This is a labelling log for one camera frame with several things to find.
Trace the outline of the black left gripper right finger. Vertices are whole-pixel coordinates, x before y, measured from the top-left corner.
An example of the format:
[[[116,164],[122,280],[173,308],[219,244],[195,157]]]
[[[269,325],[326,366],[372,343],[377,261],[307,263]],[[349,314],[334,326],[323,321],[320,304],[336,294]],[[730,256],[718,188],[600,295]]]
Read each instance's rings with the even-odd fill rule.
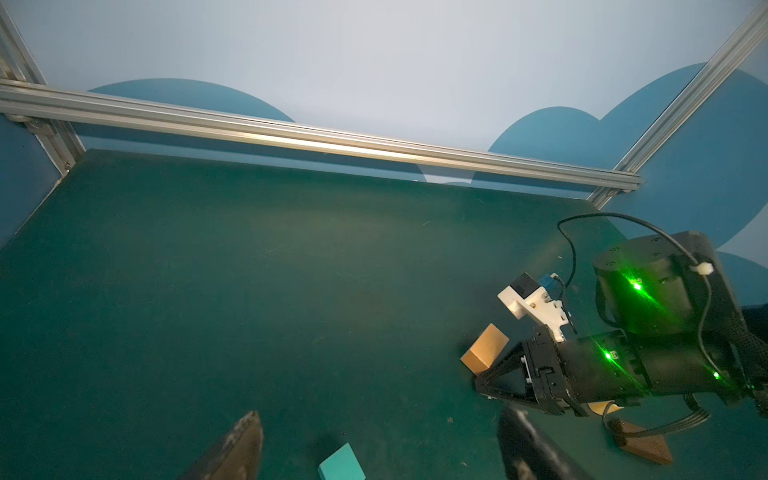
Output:
[[[591,476],[526,412],[507,406],[501,413],[497,439],[507,479],[590,479]]]

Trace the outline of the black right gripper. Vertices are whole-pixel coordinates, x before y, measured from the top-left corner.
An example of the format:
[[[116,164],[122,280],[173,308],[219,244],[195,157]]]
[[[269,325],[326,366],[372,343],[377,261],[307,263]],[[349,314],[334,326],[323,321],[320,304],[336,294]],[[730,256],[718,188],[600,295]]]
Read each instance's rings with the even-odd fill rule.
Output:
[[[587,414],[589,403],[621,403],[651,394],[638,354],[623,332],[556,342],[543,327],[479,374],[474,389],[493,399],[525,401],[552,415],[570,408],[577,416]]]

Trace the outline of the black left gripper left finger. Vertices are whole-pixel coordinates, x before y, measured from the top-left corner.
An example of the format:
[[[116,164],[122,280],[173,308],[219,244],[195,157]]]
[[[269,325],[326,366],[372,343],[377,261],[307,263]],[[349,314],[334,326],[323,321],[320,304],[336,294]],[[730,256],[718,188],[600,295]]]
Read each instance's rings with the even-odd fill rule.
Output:
[[[257,411],[249,411],[179,479],[256,479],[259,474],[264,431]]]

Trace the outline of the natural long wood block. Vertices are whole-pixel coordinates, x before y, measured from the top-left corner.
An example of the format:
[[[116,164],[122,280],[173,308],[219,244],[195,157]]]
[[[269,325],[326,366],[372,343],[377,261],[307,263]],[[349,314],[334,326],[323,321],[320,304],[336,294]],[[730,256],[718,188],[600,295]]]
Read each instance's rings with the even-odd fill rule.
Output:
[[[508,342],[509,338],[498,327],[489,324],[460,360],[478,376],[491,368]]]

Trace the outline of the natural wood arch block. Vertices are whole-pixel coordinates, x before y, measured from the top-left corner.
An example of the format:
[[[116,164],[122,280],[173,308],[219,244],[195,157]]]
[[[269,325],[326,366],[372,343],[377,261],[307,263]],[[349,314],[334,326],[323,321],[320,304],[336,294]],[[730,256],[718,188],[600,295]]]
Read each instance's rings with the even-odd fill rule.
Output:
[[[614,400],[589,402],[587,406],[594,414],[599,416],[612,414],[622,409],[622,406],[618,405]]]

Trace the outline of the teal wood block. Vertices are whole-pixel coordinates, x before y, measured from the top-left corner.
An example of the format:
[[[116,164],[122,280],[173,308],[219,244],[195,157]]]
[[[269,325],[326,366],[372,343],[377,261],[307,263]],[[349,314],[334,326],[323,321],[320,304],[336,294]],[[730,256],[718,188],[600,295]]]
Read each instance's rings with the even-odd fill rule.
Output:
[[[321,480],[365,480],[366,475],[349,443],[344,444],[318,466]]]

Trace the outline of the dark brown wood block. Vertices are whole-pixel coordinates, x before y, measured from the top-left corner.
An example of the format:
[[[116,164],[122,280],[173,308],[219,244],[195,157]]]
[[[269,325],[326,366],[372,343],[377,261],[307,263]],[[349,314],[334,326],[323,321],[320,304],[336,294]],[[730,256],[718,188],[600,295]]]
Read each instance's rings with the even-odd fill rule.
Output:
[[[639,433],[641,428],[620,419],[609,420],[607,425],[620,450],[659,465],[673,463],[673,455],[663,436],[631,437],[629,433]]]

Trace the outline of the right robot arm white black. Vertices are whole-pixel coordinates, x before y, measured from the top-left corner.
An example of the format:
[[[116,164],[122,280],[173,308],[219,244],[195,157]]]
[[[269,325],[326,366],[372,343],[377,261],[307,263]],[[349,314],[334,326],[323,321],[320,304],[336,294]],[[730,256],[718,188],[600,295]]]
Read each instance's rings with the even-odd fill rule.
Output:
[[[593,269],[607,330],[565,339],[560,303],[521,276],[501,300],[535,318],[535,334],[481,373],[477,392],[552,415],[696,393],[728,404],[750,398],[766,411],[767,343],[750,326],[767,310],[739,306],[705,235],[635,238],[603,252]]]

